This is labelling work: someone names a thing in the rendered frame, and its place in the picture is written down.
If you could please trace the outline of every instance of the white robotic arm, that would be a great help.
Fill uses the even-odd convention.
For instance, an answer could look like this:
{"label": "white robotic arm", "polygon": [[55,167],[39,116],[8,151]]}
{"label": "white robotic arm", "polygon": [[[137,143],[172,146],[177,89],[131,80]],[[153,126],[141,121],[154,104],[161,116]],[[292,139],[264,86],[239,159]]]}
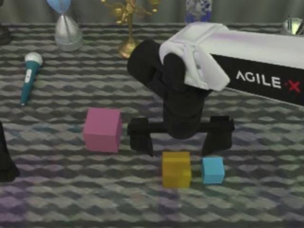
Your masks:
{"label": "white robotic arm", "polygon": [[180,56],[185,84],[227,88],[304,105],[304,38],[232,31],[216,23],[191,23],[165,41],[160,58]]}

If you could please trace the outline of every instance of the table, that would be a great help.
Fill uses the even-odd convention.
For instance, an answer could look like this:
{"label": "table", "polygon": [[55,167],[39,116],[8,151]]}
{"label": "table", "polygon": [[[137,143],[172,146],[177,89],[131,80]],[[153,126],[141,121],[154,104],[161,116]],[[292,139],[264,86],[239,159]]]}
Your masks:
{"label": "table", "polygon": [[[212,93],[204,119],[229,114],[234,146],[222,185],[203,185],[204,135],[177,141],[154,135],[156,156],[132,152],[126,124],[160,119],[162,103],[126,72],[117,45],[125,27],[82,25],[85,45],[63,53],[54,25],[8,25],[14,41],[0,47],[0,120],[21,177],[0,187],[1,228],[282,228],[304,223],[304,108],[224,90]],[[181,24],[135,25],[139,39],[163,42]],[[234,24],[231,29],[277,33],[280,24]],[[44,58],[31,100],[20,107],[24,56]],[[119,154],[88,152],[82,127],[88,107],[120,108]],[[188,190],[161,188],[161,152],[190,151]]]}

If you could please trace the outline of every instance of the light blue cube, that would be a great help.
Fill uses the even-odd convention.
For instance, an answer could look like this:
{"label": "light blue cube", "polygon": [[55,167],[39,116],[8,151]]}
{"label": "light blue cube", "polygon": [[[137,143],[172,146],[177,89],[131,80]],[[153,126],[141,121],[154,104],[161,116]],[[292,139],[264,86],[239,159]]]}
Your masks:
{"label": "light blue cube", "polygon": [[223,158],[203,158],[201,162],[201,174],[204,184],[221,184],[225,177]]}

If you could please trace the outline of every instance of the red x logo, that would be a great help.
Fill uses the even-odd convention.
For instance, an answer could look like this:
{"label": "red x logo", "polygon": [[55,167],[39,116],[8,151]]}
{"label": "red x logo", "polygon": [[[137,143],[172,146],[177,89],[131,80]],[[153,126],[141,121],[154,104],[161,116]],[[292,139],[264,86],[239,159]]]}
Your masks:
{"label": "red x logo", "polygon": [[288,83],[290,84],[289,91],[295,90],[298,93],[301,92],[301,90],[299,89],[300,82],[293,82],[292,80],[288,80]]}

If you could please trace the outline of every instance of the glass jar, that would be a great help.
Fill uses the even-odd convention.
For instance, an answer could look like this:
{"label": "glass jar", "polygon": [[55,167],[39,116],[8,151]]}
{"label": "glass jar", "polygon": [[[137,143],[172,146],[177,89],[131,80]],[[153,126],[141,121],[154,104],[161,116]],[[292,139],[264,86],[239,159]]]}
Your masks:
{"label": "glass jar", "polygon": [[186,0],[185,22],[211,20],[212,0]]}

